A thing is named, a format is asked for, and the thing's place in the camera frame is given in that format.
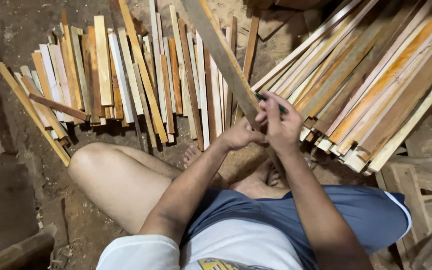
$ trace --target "ground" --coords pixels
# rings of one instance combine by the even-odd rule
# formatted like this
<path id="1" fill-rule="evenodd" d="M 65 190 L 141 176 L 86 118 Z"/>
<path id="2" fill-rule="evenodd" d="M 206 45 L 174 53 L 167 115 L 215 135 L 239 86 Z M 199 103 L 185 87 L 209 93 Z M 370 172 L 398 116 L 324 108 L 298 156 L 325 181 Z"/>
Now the ground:
<path id="1" fill-rule="evenodd" d="M 133 14 L 150 29 L 149 6 L 146 1 L 128 1 Z M 182 4 L 178 0 L 159 0 L 158 10 L 163 20 L 164 36 L 172 37 L 171 17 L 168 4 L 174 4 L 181 18 L 188 21 Z M 239 64 L 243 65 L 251 13 L 243 5 L 243 0 L 209 0 L 213 13 L 221 19 L 221 27 L 229 25 L 231 16 L 238 19 L 237 51 Z M 0 0 L 0 61 L 14 71 L 22 65 L 31 69 L 31 53 L 39 43 L 46 43 L 49 31 L 61 37 L 59 23 L 61 10 L 68 13 L 70 25 L 86 29 L 93 25 L 94 15 L 105 15 L 108 28 L 123 27 L 121 15 L 112 6 L 111 0 Z M 288 25 L 280 29 L 269 40 L 258 41 L 250 83 L 254 84 L 292 49 L 299 45 L 300 25 Z M 4 110 L 12 140 L 18 150 L 20 162 L 26 163 L 34 177 L 35 197 L 39 206 L 54 198 L 64 199 L 64 215 L 67 223 L 69 243 L 73 255 L 69 259 L 69 269 L 94 269 L 102 250 L 116 237 L 128 235 L 104 213 L 93 205 L 70 181 L 67 169 L 45 141 L 16 95 L 0 76 L 0 103 Z M 183 169 L 182 154 L 191 143 L 187 119 L 177 117 L 177 143 L 164 146 L 153 155 L 164 162 Z M 116 123 L 90 130 L 87 126 L 70 131 L 75 144 L 69 148 L 70 154 L 92 142 L 107 142 L 140 148 L 138 134 L 133 126 L 122 130 Z M 242 178 L 264 159 L 261 148 L 252 145 L 231 153 L 222 167 L 222 175 L 231 179 Z M 346 166 L 320 155 L 319 164 L 314 169 L 322 184 L 374 185 L 374 178 L 353 173 Z"/>

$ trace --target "man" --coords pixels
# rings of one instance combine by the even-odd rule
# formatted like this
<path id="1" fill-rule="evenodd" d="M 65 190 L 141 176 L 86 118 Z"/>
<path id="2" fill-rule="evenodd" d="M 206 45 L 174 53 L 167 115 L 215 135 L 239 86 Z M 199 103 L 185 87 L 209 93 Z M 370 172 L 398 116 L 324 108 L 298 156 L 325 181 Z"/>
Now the man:
<path id="1" fill-rule="evenodd" d="M 278 95 L 263 95 L 256 121 L 267 125 L 266 136 L 243 119 L 201 155 L 190 148 L 183 172 L 129 147 L 98 143 L 76 152 L 72 180 L 134 235 L 114 240 L 97 269 L 372 269 L 368 254 L 407 233 L 401 194 L 321 186 L 299 150 L 301 115 Z M 289 188 L 265 184 L 277 178 L 269 162 L 236 190 L 210 187 L 224 184 L 217 171 L 228 152 L 251 142 L 272 146 Z"/>

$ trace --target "bare foot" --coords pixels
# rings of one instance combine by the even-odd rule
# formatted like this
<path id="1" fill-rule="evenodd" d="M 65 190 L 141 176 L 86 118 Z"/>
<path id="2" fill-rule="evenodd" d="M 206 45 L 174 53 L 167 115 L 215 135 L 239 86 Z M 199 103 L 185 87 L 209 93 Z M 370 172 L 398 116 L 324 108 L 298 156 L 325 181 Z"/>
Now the bare foot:
<path id="1" fill-rule="evenodd" d="M 197 160 L 201 154 L 202 152 L 198 149 L 198 146 L 195 144 L 189 145 L 188 150 L 186 150 L 183 157 L 184 169 L 188 169 L 188 167 L 191 166 L 191 164 L 195 162 L 195 160 Z M 229 185 L 228 182 L 219 174 L 219 172 L 217 172 L 213 177 L 213 181 L 211 181 L 211 186 L 227 189 Z"/>
<path id="2" fill-rule="evenodd" d="M 251 175 L 232 184 L 229 189 L 243 193 L 251 199 L 280 199 L 289 192 L 288 188 L 281 185 L 279 173 L 273 163 L 267 159 Z"/>

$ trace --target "pile of wooden slats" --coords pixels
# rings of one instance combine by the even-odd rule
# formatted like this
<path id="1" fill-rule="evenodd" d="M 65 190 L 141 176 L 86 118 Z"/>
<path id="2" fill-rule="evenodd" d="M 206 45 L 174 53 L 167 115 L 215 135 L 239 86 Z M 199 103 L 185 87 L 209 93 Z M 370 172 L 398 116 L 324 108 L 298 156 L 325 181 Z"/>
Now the pile of wooden slats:
<path id="1" fill-rule="evenodd" d="M 149 142 L 174 143 L 174 114 L 187 116 L 192 139 L 205 150 L 231 126 L 232 94 L 201 37 L 186 30 L 173 5 L 169 6 L 174 38 L 163 37 L 161 16 L 150 0 L 152 41 L 131 15 L 125 0 L 118 7 L 126 28 L 108 28 L 105 17 L 94 16 L 94 26 L 69 26 L 62 12 L 62 37 L 54 33 L 33 54 L 35 70 L 21 67 L 11 74 L 0 62 L 0 72 L 23 103 L 53 149 L 68 165 L 67 123 L 91 126 L 120 121 L 123 127 L 144 115 Z M 249 76 L 259 18 L 251 22 L 245 74 Z M 227 42 L 236 50 L 237 19 L 225 28 Z"/>
<path id="2" fill-rule="evenodd" d="M 345 0 L 251 89 L 293 104 L 301 141 L 377 172 L 432 111 L 432 0 Z"/>

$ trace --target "knee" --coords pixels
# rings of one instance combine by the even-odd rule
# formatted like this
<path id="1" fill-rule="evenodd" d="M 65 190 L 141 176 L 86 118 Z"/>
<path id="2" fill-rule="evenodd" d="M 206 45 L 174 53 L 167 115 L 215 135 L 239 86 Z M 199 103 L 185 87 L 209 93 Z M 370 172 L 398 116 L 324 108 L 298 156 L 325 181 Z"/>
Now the knee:
<path id="1" fill-rule="evenodd" d="M 77 150 L 69 163 L 69 177 L 75 181 L 75 179 L 78 179 L 77 175 L 81 172 L 87 172 L 92 167 L 98 166 L 97 164 L 100 163 L 98 161 L 101 160 L 101 157 L 108 151 L 111 151 L 111 146 L 112 144 L 96 142 L 85 145 Z"/>

